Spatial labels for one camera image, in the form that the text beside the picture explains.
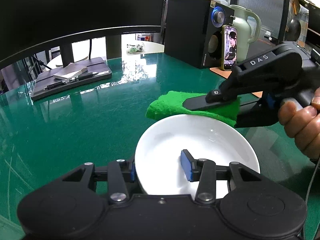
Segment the person's right hand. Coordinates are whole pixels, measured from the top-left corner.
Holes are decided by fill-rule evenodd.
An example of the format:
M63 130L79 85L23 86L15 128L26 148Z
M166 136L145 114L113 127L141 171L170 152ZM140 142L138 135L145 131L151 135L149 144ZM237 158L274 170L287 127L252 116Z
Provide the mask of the person's right hand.
M319 158L319 89L315 91L311 105L303 109L298 110L293 101L284 103L278 112L278 119L300 152L309 159Z

